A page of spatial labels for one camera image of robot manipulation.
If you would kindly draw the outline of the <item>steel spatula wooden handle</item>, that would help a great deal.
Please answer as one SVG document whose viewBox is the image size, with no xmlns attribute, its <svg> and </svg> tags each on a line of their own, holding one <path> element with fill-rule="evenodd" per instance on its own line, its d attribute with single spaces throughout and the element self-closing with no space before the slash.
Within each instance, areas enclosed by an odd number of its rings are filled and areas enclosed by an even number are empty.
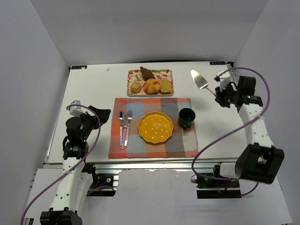
<svg viewBox="0 0 300 225">
<path fill-rule="evenodd" d="M 190 73 L 191 73 L 191 76 L 192 76 L 195 84 L 197 85 L 198 89 L 200 89 L 200 90 L 206 89 L 213 96 L 216 96 L 216 94 L 208 88 L 209 83 L 202 75 L 200 75 L 196 70 L 191 70 Z"/>
</svg>

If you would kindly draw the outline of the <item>brown toast slice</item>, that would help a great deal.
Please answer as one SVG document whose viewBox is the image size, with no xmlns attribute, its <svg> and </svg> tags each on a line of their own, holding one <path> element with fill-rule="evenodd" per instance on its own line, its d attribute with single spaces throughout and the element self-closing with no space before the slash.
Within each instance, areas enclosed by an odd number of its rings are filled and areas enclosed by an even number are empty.
<svg viewBox="0 0 300 225">
<path fill-rule="evenodd" d="M 160 83 L 161 83 L 160 92 L 162 95 L 168 95 L 173 93 L 172 84 L 169 80 L 163 79 L 160 80 Z"/>
</svg>

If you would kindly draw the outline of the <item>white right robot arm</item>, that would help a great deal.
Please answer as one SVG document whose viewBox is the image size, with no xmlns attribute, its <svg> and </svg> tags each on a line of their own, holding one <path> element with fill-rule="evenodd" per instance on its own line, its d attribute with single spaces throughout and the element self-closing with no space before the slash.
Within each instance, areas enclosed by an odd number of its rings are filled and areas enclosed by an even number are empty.
<svg viewBox="0 0 300 225">
<path fill-rule="evenodd" d="M 241 76 L 235 83 L 230 74 L 225 73 L 218 81 L 220 86 L 215 89 L 215 101 L 222 107 L 235 105 L 245 125 L 247 141 L 245 150 L 235 163 L 220 164 L 220 176 L 271 184 L 285 155 L 283 150 L 275 147 L 263 118 L 259 117 L 263 102 L 255 96 L 256 79 Z"/>
</svg>

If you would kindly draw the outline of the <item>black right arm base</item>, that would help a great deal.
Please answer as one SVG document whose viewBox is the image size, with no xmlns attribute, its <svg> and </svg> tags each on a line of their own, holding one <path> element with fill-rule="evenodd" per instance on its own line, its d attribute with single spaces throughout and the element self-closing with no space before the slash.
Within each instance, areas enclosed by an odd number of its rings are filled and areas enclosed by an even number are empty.
<svg viewBox="0 0 300 225">
<path fill-rule="evenodd" d="M 241 198 L 240 183 L 237 180 L 209 180 L 198 175 L 192 175 L 190 180 L 196 184 L 198 199 Z"/>
</svg>

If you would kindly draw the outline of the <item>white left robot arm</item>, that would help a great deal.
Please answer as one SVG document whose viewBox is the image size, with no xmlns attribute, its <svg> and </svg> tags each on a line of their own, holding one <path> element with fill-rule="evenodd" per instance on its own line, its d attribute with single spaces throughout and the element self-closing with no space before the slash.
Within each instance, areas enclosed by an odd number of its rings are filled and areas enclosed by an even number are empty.
<svg viewBox="0 0 300 225">
<path fill-rule="evenodd" d="M 99 131 L 110 116 L 110 109 L 97 109 L 73 102 L 67 107 L 71 118 L 66 121 L 63 141 L 63 173 L 54 200 L 40 216 L 42 225 L 81 225 L 79 215 L 86 194 L 95 180 L 95 168 L 85 162 L 91 152 L 87 139 L 93 130 Z"/>
</svg>

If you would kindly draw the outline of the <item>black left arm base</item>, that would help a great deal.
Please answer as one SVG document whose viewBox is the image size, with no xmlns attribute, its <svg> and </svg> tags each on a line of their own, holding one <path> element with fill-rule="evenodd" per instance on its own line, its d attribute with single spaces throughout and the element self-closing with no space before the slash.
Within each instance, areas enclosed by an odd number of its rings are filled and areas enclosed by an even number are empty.
<svg viewBox="0 0 300 225">
<path fill-rule="evenodd" d="M 82 170 L 83 173 L 92 175 L 92 184 L 87 192 L 87 196 L 105 196 L 113 197 L 115 189 L 113 187 L 112 173 L 98 173 L 96 166 L 93 164 L 86 164 Z"/>
</svg>

